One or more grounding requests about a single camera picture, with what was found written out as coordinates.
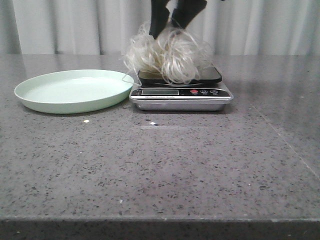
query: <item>scale button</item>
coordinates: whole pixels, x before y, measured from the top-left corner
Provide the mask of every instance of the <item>scale button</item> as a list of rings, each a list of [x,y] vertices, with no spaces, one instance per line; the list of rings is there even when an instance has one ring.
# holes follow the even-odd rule
[[[217,95],[218,94],[218,90],[212,89],[212,90],[210,90],[210,93],[212,93],[213,95]]]

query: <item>black object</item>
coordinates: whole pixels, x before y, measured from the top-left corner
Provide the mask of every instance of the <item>black object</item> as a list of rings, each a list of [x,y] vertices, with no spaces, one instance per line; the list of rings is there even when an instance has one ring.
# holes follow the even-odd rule
[[[151,0],[151,26],[149,34],[156,39],[166,27],[169,10],[166,8],[170,0]],[[176,28],[185,29],[188,24],[207,6],[206,0],[178,0],[173,10],[171,23]]]
[[[162,32],[166,27],[169,10],[166,8],[169,0],[151,0],[151,26],[149,34],[153,36],[154,39]]]

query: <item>black tray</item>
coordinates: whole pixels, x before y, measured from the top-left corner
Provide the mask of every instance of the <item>black tray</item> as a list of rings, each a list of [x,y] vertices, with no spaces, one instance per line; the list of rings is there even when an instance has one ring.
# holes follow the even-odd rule
[[[185,86],[185,84],[168,84],[160,73],[150,73],[139,71],[138,77],[143,86],[150,85],[171,85],[175,87]],[[222,81],[222,76],[215,67],[209,67],[202,71],[200,80],[191,80],[188,85],[211,85]]]

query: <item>light green plate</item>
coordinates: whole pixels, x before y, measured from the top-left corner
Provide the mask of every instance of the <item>light green plate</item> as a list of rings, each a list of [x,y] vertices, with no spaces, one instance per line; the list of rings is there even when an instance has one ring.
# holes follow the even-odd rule
[[[85,113],[126,99],[134,80],[124,76],[122,72],[109,70],[59,71],[30,78],[16,86],[14,93],[23,105],[35,111]]]

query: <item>plate rim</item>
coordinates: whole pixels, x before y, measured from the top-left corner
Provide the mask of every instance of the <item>plate rim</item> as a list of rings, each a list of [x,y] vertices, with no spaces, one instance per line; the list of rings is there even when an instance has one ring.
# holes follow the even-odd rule
[[[127,84],[129,84],[130,86],[124,90],[124,91],[121,91],[115,95],[112,95],[112,96],[107,96],[107,97],[102,97],[102,98],[96,98],[96,99],[92,99],[92,100],[85,100],[85,101],[73,101],[73,102],[45,102],[45,101],[36,101],[36,100],[31,100],[31,99],[27,99],[27,98],[24,98],[20,95],[17,94],[17,89],[19,89],[23,84],[25,84],[26,82],[30,82],[34,79],[37,79],[37,78],[42,78],[42,77],[46,77],[48,75],[55,75],[55,74],[61,74],[61,73],[69,73],[69,72],[84,72],[84,71],[99,71],[99,72],[111,72],[111,73],[117,73],[117,74],[122,74],[123,75],[123,78],[126,78],[127,76],[129,78],[132,79],[132,83],[130,82],[127,82],[127,81],[123,81]],[[35,103],[35,104],[46,104],[46,105],[70,105],[70,104],[81,104],[81,103],[90,103],[90,102],[94,102],[94,101],[101,101],[101,100],[105,100],[105,99],[108,99],[108,98],[113,98],[113,97],[116,97],[120,94],[123,94],[125,93],[126,91],[130,90],[132,88],[134,84],[134,79],[128,75],[127,73],[123,73],[123,72],[120,72],[120,71],[114,71],[114,70],[106,70],[106,69],[74,69],[74,70],[64,70],[64,71],[55,71],[55,72],[50,72],[50,73],[46,73],[46,74],[42,74],[42,75],[38,75],[38,76],[34,76],[34,77],[31,77],[31,78],[28,78],[24,81],[22,81],[21,83],[19,83],[15,88],[14,88],[14,94],[17,98],[19,98],[20,100],[22,101],[26,101],[26,102],[29,102],[29,103]]]

